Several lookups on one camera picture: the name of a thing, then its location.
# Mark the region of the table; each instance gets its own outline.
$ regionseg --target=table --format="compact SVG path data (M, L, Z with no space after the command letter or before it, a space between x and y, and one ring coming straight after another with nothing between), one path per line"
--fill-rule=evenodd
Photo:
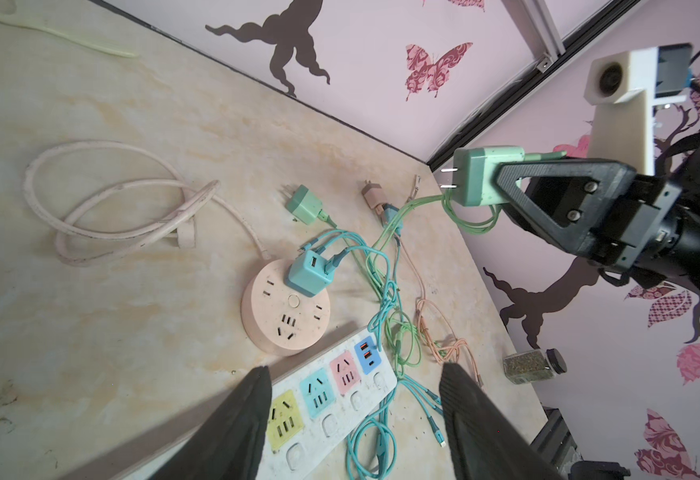
M0 478L109 478L198 425L253 366L270 364L277 376L301 357L280 360L247 340L239 304L262 261L224 210L211 204L199 212L194 250L164 239L111 264L66 266L54 255L51 229L21 194L32 158L85 139L152 150L195 185L219 179L221 195L281 258L294 257L325 228L295 222L285 209L286 192L299 184L369 242L381 227L360 194L364 180L382 184L399 206L415 174L420 195L439 189L412 158L93 3L28 7L51 25L141 56L115 58L0 24ZM63 215L106 185L157 176L168 178L135 154L81 152L43 167L38 195ZM80 224L118 230L160 218L177 204L175 190L123 192ZM503 378L499 360L513 345L456 225L438 204L422 206L406 218L403 237L428 296L469 340L489 396L530 441L546 418L531 386ZM407 266L399 277L413 313L416 278ZM377 309L351 263L337 271L329 293L331 325L316 350ZM411 374L437 389L432 359ZM421 416L401 392L391 422L401 448L393 478L453 475L448 448L437 447ZM344 472L344 457L340 445L312 477Z

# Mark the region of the white power cord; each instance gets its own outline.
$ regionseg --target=white power cord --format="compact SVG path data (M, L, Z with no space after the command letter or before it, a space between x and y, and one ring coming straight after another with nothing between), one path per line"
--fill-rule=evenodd
M123 182L113 187L106 188L98 194L88 198L81 205L77 206L75 210L70 212L64 220L58 219L46 210L38 201L35 196L35 189L33 187L33 180L35 173L38 168L45 163L47 160L56 157L57 155L66 154L69 152L77 150L88 150L92 148L116 148L121 150L130 150L146 157L152 158L159 164L163 165L175 178L175 180L168 180L163 178L150 178L144 180L134 180ZM195 213L200 210L204 205L206 205L209 200L214 200L216 203L224 206L227 211L230 212L240 223L246 228L246 231L251 235L251 239L254 240L259 249L259 253L265 260L270 260L270 255L267 249L259 241L254 229L251 227L249 222L247 222L243 216L240 215L235 207L228 204L223 198L215 194L219 189L219 180L213 180L209 182L205 187L201 188L195 192L190 198L186 198L185 203L178 206L171 214L166 215L162 220L152 223L147 226L143 226L134 230L128 230L125 232L98 232L95 230L86 230L75 226L76 221L83 216L88 210L93 208L99 202L109 197L110 195L134 187L147 187L152 185L169 185L172 187L182 188L185 192L193 193L195 192L193 188L187 183L187 181L182 177L179 171L172 166L169 162L163 160L161 157L153 154L152 152L145 150L143 148L135 147L133 145L122 144L115 141L106 140L87 140L87 141L76 141L69 144L57 145L57 147L50 148L40 154L35 160L31 161L28 168L25 170L24 184L22 190L24 192L24 198L28 202L28 205L37 216L39 216L48 225L51 225L57 230L57 237L54 240L54 247L57 251L57 256L62 260L63 263L72 266L90 266L97 264L104 264L105 262L122 258L126 255L132 254L137 250L141 250L144 247L160 240L164 236L170 235L174 229L181 226L182 222L191 219ZM131 238L136 238L137 236L143 236L138 241L128 246L117 248L104 254L97 254L94 256L86 257L75 257L71 256L67 251L67 235L83 236L86 238L95 238L100 240L128 240Z

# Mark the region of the pink outlet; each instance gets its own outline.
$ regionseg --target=pink outlet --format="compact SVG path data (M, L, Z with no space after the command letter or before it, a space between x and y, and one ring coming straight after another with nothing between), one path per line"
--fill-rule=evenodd
M328 368L334 374L334 381L337 383L339 395L344 395L347 391L361 380L361 374L357 371L355 359L349 351L344 353L328 363Z

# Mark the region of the black jar lid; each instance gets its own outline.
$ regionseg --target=black jar lid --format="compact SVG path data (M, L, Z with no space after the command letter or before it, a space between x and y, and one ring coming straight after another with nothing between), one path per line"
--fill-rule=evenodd
M550 366L552 366L552 369L557 373L566 373L568 371L566 360L563 359L558 349L547 350L547 358L549 359Z

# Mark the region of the yellow outlet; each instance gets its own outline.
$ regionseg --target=yellow outlet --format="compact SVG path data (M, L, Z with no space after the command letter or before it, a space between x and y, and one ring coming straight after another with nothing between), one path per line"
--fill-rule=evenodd
M267 438L273 452L283 446L288 440L305 427L301 413L297 407L297 399L292 390L287 390L270 405L270 415L267 419Z

